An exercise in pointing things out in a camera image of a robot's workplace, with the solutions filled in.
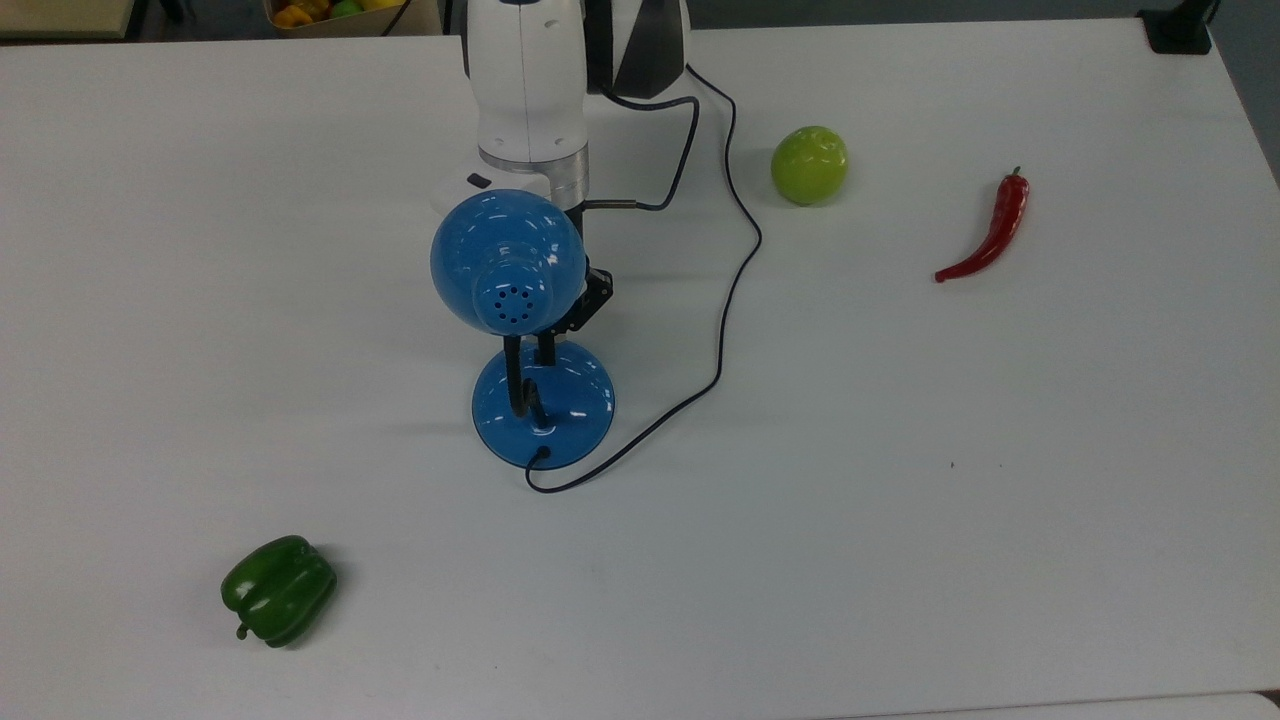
lamp base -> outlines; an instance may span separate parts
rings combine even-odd
[[[613,382],[604,366],[580,345],[556,345],[556,364],[535,361],[535,343],[520,347],[521,375],[538,384],[545,423],[535,413],[516,418],[507,391],[507,364],[499,352],[485,365],[471,396],[476,432],[494,455],[518,468],[532,460],[539,447],[550,456],[538,461],[539,470],[572,465],[586,457],[613,423]]]

blue desk lamp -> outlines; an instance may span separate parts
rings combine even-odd
[[[489,450],[524,468],[547,448],[539,469],[591,452],[613,421],[613,383],[594,355],[554,338],[579,329],[613,295],[613,281],[591,269],[568,215],[521,190],[475,195],[440,223],[431,279],[454,315],[503,338],[471,396]]]

black bracket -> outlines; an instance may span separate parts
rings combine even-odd
[[[1139,10],[1151,49],[1160,55],[1208,55],[1213,41],[1204,14],[1213,1],[1185,0],[1172,10]]]
[[[582,329],[582,325],[591,319],[591,315],[595,315],[611,297],[613,297],[613,273],[589,268],[586,270],[586,290],[573,301],[573,306],[568,309],[568,313],[564,313],[564,316],[552,325],[550,332],[553,334],[564,334],[571,331],[577,332]]]

green bell pepper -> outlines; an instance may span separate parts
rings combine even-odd
[[[236,637],[248,630],[269,647],[296,641],[333,596],[338,577],[316,548],[285,536],[255,550],[223,580],[223,605],[239,615]]]

gray floor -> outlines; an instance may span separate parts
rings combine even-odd
[[[184,0],[192,15],[164,20],[154,1],[145,41],[275,37],[261,0]],[[1053,18],[1123,18],[1176,0],[687,0],[694,27],[922,23]],[[1280,178],[1280,0],[1222,0],[1213,36]]]

